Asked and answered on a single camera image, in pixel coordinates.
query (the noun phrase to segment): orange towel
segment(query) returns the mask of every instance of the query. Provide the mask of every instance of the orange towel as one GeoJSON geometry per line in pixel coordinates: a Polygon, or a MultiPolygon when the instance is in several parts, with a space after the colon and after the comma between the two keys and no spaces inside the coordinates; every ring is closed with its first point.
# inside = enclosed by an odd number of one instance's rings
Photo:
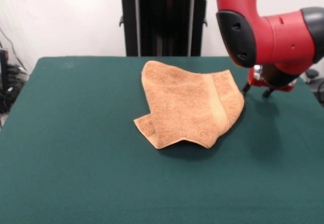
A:
{"type": "Polygon", "coordinates": [[[182,140],[212,147],[235,124],[245,103],[229,70],[198,74],[149,61],[142,84],[150,114],[134,122],[157,149],[182,140]]]}

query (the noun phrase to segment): towel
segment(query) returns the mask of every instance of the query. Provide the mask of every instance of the towel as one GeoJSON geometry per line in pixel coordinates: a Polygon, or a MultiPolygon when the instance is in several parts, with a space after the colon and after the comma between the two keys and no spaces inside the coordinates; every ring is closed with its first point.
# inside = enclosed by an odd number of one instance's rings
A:
{"type": "Polygon", "coordinates": [[[235,124],[245,104],[229,70],[199,74],[149,61],[142,84],[150,114],[134,123],[156,149],[180,141],[211,148],[235,124]]]}

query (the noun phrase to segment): black joint cover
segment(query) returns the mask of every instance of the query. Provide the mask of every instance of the black joint cover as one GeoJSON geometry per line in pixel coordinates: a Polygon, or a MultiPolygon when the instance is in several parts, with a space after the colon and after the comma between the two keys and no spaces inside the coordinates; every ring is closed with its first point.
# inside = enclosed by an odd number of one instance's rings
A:
{"type": "Polygon", "coordinates": [[[219,11],[216,16],[224,44],[233,62],[241,67],[253,67],[256,64],[257,47],[249,22],[242,14],[233,11],[219,11]]]}
{"type": "Polygon", "coordinates": [[[261,76],[272,87],[285,87],[300,75],[287,74],[276,67],[275,64],[262,66],[261,76]]]}
{"type": "Polygon", "coordinates": [[[313,62],[317,63],[324,56],[324,8],[304,8],[301,11],[314,41],[316,51],[313,62]]]}

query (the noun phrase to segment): green table surface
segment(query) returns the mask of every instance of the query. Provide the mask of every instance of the green table surface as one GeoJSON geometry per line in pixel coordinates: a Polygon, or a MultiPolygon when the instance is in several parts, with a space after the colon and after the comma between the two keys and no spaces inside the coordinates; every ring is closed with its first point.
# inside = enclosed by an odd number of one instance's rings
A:
{"type": "MultiPolygon", "coordinates": [[[[211,149],[156,150],[133,119],[149,112],[153,58],[42,58],[0,132],[0,223],[324,223],[324,110],[301,80],[252,88],[211,149]]],[[[207,73],[229,58],[155,58],[207,73]]]]}

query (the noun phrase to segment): black cable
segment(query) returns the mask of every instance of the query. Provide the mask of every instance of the black cable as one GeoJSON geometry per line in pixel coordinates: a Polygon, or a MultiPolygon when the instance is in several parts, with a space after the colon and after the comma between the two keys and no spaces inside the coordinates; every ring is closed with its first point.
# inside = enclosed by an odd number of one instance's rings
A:
{"type": "Polygon", "coordinates": [[[14,56],[16,57],[17,61],[19,62],[19,64],[22,66],[22,68],[24,68],[25,71],[26,67],[24,66],[24,64],[22,64],[21,60],[18,58],[16,51],[15,51],[15,47],[14,44],[12,43],[12,41],[7,37],[7,35],[3,32],[3,30],[0,27],[0,32],[2,33],[2,35],[6,38],[6,40],[8,40],[8,42],[11,44],[11,48],[12,48],[12,52],[14,53],[14,56]]]}

